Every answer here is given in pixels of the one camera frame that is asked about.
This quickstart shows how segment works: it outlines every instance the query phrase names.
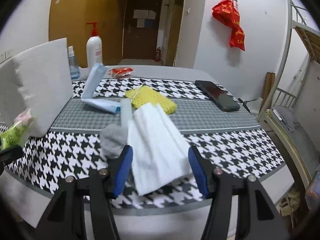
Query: black smartphone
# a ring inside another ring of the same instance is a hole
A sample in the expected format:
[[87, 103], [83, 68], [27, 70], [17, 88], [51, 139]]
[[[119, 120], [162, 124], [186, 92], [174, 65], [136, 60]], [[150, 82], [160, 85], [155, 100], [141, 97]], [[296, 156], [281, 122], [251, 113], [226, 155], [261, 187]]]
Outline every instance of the black smartphone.
[[222, 90], [210, 81], [196, 80], [195, 85], [204, 92], [222, 111], [231, 112], [240, 109], [239, 104], [227, 95], [227, 91]]

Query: yellow cloth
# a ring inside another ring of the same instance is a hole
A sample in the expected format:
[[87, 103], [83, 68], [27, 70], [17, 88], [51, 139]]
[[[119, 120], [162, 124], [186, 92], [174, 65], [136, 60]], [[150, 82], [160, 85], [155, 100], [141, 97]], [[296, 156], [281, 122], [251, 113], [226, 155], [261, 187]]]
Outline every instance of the yellow cloth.
[[177, 105], [174, 102], [148, 86], [128, 90], [125, 96], [133, 98], [132, 105], [137, 109], [146, 103], [160, 104], [166, 114], [173, 114], [177, 109]]

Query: metal bolt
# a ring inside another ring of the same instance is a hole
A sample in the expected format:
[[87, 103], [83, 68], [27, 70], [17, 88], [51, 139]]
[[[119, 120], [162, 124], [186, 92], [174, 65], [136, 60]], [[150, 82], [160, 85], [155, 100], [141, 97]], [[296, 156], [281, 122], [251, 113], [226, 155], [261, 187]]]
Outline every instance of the metal bolt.
[[257, 178], [254, 175], [249, 175], [248, 176], [248, 180], [251, 181], [251, 182], [255, 182], [257, 180]]
[[66, 177], [66, 182], [67, 183], [73, 182], [74, 179], [75, 178], [73, 176], [68, 176], [68, 177]]
[[213, 170], [213, 172], [214, 172], [215, 174], [217, 174], [217, 175], [221, 175], [221, 174], [223, 173], [223, 170], [220, 169], [220, 168], [215, 168], [215, 169]]
[[107, 176], [109, 174], [109, 171], [104, 168], [104, 169], [99, 170], [99, 174], [101, 176]]

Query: green snack wrapper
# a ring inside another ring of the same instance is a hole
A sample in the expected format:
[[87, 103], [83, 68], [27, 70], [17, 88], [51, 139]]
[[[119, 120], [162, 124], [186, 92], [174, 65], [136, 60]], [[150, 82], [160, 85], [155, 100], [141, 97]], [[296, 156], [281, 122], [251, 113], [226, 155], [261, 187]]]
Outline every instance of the green snack wrapper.
[[29, 136], [33, 117], [30, 109], [23, 111], [14, 119], [14, 125], [0, 135], [0, 150], [5, 150], [13, 145], [24, 147]]

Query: bunk bed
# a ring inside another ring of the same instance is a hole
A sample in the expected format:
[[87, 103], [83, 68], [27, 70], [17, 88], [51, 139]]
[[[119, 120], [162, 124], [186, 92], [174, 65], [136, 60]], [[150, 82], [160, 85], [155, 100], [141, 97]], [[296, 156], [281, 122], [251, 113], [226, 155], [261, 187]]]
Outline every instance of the bunk bed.
[[[294, 107], [299, 100], [299, 96], [301, 95], [303, 86], [306, 82], [310, 62], [315, 61], [320, 64], [320, 32], [307, 26], [299, 9], [306, 10], [296, 6], [292, 0], [288, 0], [288, 29], [284, 54], [274, 85], [272, 86], [270, 93], [261, 108], [261, 111], [257, 117], [257, 121], [265, 121], [268, 123], [275, 134], [279, 137], [290, 157], [292, 158], [303, 182], [303, 186], [306, 189], [315, 176], [317, 166], [320, 164], [319, 153], [317, 152], [308, 134], [300, 124], [289, 128], [284, 120], [292, 120], [295, 118]], [[292, 11], [296, 12], [296, 20], [293, 20], [292, 18]], [[284, 66], [289, 53], [293, 29], [297, 32], [309, 53], [308, 65], [301, 81], [301, 86], [296, 95], [279, 88], [279, 82], [284, 72]], [[279, 115], [277, 109], [282, 111], [281, 116]]]

